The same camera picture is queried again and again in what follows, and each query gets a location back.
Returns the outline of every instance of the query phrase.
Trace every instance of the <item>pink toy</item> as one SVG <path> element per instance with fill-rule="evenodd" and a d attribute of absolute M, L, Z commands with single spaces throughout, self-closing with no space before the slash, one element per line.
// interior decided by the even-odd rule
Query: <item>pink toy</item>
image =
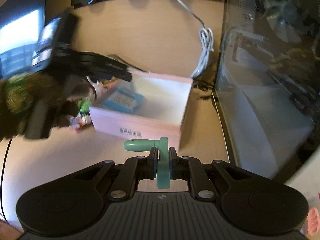
<path fill-rule="evenodd" d="M 320 217 L 318 209 L 313 207 L 310 208 L 307 216 L 307 228 L 310 236 L 316 235 L 320 230 Z"/>

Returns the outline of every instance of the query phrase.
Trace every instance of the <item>pink box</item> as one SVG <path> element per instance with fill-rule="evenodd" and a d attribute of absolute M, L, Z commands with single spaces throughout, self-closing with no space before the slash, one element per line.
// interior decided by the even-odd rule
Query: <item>pink box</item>
<path fill-rule="evenodd" d="M 169 146 L 179 148 L 183 120 L 192 79 L 155 73 L 132 72 L 131 85 L 145 99 L 135 114 L 125 114 L 101 106 L 101 98 L 90 107 L 90 116 L 97 131 L 126 139 L 158 140 L 168 137 Z"/>

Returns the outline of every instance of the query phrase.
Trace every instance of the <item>white power cable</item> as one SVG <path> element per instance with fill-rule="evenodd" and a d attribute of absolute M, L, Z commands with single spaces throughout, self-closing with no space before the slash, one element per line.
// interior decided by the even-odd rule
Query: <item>white power cable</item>
<path fill-rule="evenodd" d="M 188 11 L 201 24 L 199 36 L 202 44 L 202 53 L 200 55 L 197 68 L 193 71 L 193 73 L 190 76 L 191 78 L 196 78 L 197 76 L 202 74 L 203 71 L 208 67 L 210 52 L 214 51 L 213 49 L 214 35 L 213 35 L 213 31 L 210 28 L 205 28 L 204 22 L 197 15 L 195 15 L 188 8 L 188 6 L 186 6 L 181 0 L 177 0 L 177 2 L 180 3 L 183 6 L 183 8 L 185 8 L 186 11 Z"/>

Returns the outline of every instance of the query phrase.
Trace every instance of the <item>cooling fan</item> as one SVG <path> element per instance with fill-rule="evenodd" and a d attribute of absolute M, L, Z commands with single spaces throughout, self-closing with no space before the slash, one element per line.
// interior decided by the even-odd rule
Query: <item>cooling fan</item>
<path fill-rule="evenodd" d="M 298 9 L 292 0 L 260 0 L 264 8 L 270 28 L 276 36 L 284 42 L 300 43 L 302 40 L 299 35 L 306 34 L 310 27 L 305 26 L 303 21 L 308 16 L 308 10 Z"/>

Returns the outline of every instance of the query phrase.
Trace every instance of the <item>teal plastic handle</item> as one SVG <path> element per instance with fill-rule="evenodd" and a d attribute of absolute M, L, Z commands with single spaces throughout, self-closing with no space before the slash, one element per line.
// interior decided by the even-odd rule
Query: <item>teal plastic handle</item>
<path fill-rule="evenodd" d="M 158 188 L 170 188 L 170 166 L 168 138 L 161 137 L 159 140 L 133 139 L 125 141 L 124 149 L 130 152 L 148 152 L 152 147 L 159 150 L 159 161 L 157 167 Z"/>
<path fill-rule="evenodd" d="M 130 152 L 148 152 L 151 147 L 159 148 L 159 140 L 135 139 L 124 142 L 124 149 Z"/>

